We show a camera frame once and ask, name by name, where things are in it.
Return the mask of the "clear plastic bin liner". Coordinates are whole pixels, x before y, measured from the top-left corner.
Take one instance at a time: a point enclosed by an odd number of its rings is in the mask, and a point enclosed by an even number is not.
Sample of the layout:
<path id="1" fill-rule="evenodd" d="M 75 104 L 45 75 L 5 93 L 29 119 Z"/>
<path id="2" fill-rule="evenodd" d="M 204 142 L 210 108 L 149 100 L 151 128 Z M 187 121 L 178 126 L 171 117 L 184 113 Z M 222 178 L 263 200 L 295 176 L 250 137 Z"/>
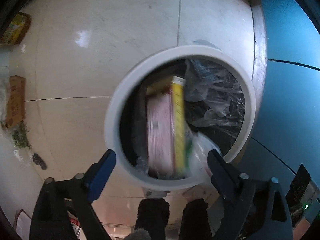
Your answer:
<path id="1" fill-rule="evenodd" d="M 240 82 L 222 65 L 209 60 L 186 59 L 185 118 L 196 128 L 210 128 L 238 137 L 245 116 Z"/>

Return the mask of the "left grey slipper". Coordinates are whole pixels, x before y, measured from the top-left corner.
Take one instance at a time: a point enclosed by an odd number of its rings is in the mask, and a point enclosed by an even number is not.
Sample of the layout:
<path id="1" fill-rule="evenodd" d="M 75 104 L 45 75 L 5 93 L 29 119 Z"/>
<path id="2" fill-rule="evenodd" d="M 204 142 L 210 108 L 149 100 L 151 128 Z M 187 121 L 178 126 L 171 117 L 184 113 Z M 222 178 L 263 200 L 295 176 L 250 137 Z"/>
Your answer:
<path id="1" fill-rule="evenodd" d="M 170 191 L 158 191 L 158 190 L 153 190 L 153 189 L 148 189 L 143 187 L 142 188 L 144 197 L 146 199 L 160 199 L 160 198 L 165 198 Z"/>

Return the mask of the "right black trouser leg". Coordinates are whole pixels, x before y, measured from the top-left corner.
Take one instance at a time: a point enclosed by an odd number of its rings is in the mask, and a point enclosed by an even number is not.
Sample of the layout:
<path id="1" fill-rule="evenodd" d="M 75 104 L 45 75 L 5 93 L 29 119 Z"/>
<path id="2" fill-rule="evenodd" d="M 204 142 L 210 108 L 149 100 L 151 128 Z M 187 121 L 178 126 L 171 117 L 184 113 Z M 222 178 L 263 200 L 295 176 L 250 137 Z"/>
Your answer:
<path id="1" fill-rule="evenodd" d="M 207 208 L 203 199 L 188 202 L 183 210 L 178 239 L 212 239 Z"/>

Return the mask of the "clear plastic bag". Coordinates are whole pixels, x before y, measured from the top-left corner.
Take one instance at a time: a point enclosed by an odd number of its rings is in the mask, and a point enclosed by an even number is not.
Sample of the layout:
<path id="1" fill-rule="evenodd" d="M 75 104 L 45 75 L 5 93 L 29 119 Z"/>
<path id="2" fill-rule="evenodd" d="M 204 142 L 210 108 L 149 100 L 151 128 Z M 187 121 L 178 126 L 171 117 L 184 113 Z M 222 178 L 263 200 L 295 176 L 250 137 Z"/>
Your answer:
<path id="1" fill-rule="evenodd" d="M 204 182 L 212 174 L 208 167 L 207 157 L 211 150 L 222 156 L 219 146 L 201 132 L 188 131 L 185 136 L 188 177 Z"/>

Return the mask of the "pink and yellow box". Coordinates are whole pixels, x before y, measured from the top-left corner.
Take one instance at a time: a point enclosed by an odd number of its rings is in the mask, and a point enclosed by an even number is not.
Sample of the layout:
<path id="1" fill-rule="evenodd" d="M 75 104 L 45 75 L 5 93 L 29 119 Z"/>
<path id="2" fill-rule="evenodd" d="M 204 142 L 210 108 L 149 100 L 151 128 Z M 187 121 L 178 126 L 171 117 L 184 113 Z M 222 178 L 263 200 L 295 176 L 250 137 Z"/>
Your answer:
<path id="1" fill-rule="evenodd" d="M 187 177 L 184 85 L 184 78 L 169 76 L 147 87 L 147 160 L 149 174 L 159 179 Z"/>

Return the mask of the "left black trouser leg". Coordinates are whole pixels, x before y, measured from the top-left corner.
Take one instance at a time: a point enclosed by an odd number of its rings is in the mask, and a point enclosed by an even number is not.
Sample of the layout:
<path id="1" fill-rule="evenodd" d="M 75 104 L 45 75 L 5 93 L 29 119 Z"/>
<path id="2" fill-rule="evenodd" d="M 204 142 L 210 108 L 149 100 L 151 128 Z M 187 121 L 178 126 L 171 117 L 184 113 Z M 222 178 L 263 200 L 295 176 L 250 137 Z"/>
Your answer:
<path id="1" fill-rule="evenodd" d="M 170 210 L 163 198 L 143 199 L 139 203 L 135 230 L 144 229 L 151 239 L 165 239 Z"/>

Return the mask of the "blue kitchen cabinet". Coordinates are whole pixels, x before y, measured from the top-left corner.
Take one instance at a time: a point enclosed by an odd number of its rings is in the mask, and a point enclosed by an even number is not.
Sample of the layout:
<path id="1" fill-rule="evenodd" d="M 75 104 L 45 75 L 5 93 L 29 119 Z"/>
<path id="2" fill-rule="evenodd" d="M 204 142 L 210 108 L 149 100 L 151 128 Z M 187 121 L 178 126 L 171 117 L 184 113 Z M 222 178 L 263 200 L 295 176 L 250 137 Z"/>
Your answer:
<path id="1" fill-rule="evenodd" d="M 304 166 L 319 183 L 319 32 L 295 0 L 260 0 L 267 42 L 263 100 L 239 167 L 285 192 Z"/>

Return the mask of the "brown cardboard box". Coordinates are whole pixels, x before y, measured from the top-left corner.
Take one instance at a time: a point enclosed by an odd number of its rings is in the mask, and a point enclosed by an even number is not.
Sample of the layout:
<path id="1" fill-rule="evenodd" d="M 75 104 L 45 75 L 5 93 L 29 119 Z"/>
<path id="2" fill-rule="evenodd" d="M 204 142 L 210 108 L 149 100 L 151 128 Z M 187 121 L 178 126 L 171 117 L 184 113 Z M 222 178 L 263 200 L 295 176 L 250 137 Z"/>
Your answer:
<path id="1" fill-rule="evenodd" d="M 25 78 L 9 77 L 10 98 L 7 103 L 5 127 L 11 129 L 25 119 Z"/>

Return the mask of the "black trouser leg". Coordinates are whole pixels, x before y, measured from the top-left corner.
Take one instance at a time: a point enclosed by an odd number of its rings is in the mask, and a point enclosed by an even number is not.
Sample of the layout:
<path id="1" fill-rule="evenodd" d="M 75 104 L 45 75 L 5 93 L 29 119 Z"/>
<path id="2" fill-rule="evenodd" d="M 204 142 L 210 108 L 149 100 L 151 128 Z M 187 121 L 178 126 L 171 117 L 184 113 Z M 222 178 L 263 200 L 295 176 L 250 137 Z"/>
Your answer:
<path id="1" fill-rule="evenodd" d="M 165 239 L 170 210 L 163 198 L 143 199 L 139 203 L 135 230 L 144 229 L 151 239 Z"/>
<path id="2" fill-rule="evenodd" d="M 183 210 L 178 239 L 212 239 L 207 208 L 203 199 L 188 202 Z"/>

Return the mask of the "dark scrap on floor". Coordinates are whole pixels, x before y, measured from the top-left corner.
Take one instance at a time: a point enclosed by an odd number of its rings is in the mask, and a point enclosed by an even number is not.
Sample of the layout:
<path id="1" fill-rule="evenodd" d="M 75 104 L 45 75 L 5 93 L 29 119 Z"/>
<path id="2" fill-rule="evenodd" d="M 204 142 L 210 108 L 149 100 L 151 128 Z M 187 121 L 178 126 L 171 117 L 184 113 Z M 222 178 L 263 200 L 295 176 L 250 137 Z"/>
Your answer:
<path id="1" fill-rule="evenodd" d="M 35 165 L 38 165 L 42 170 L 46 170 L 48 168 L 45 161 L 37 153 L 33 154 L 32 161 Z"/>

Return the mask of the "yellow oil bottle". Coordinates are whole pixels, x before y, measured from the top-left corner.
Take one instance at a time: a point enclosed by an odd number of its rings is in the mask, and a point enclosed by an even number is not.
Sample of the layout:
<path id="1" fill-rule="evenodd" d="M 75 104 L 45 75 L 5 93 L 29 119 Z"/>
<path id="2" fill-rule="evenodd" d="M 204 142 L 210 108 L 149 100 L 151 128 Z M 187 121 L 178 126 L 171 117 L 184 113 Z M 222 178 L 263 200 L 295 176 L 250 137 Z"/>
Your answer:
<path id="1" fill-rule="evenodd" d="M 19 45 L 31 25 L 31 16 L 19 12 L 1 37 L 1 45 Z"/>

